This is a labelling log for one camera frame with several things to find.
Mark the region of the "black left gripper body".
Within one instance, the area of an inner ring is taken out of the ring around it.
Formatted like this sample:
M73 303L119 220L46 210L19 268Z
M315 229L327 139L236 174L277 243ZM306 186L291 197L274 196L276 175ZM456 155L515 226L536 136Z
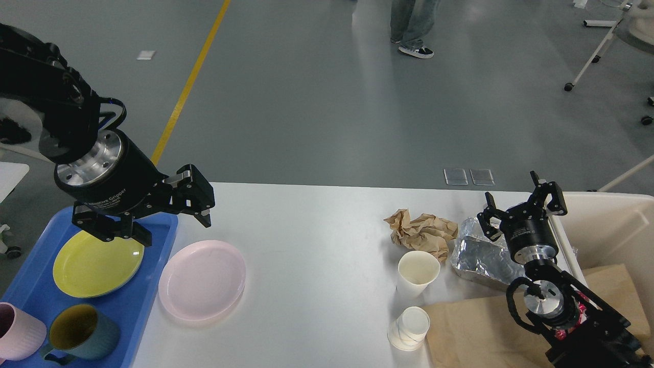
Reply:
M135 212L157 182L167 176L124 132L101 130L91 151L68 165L57 165L59 189L104 215Z

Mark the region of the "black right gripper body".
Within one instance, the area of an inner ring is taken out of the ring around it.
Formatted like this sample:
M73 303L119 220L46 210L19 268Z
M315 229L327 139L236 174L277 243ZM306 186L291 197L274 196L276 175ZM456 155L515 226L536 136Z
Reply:
M545 219L512 217L503 221L503 234L511 259L519 265L534 260L554 261L559 248Z

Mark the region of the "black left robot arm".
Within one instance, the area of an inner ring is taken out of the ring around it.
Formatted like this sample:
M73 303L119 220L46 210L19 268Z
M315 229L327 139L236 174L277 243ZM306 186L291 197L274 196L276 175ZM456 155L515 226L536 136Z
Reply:
M2 97L43 114L39 151L55 163L56 186L74 198L72 223L95 238L152 244L137 219L157 213L192 215L211 226L213 187L194 165L159 172L119 127L127 110L99 96L59 48L2 25Z

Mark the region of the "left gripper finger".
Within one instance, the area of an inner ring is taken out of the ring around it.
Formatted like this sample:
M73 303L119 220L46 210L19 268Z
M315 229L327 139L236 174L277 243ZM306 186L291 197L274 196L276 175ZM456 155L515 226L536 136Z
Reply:
M155 211L191 215L205 228L211 226L215 205L213 187L195 165L184 165L153 186Z
M73 203L72 224L103 242L110 242L115 238L133 239L144 247L150 247L152 234L135 221L140 217L140 212L134 210L105 215L84 203Z

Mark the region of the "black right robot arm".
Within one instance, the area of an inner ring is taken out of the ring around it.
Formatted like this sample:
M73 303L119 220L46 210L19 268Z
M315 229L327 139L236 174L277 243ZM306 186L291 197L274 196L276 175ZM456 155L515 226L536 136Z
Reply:
M511 260L525 271L505 292L509 314L547 341L546 358L555 367L652 367L652 357L639 354L630 321L558 267L548 218L567 214L565 198L556 182L535 171L530 176L528 200L501 210L486 193L486 207L477 214L484 235L491 241L503 236Z

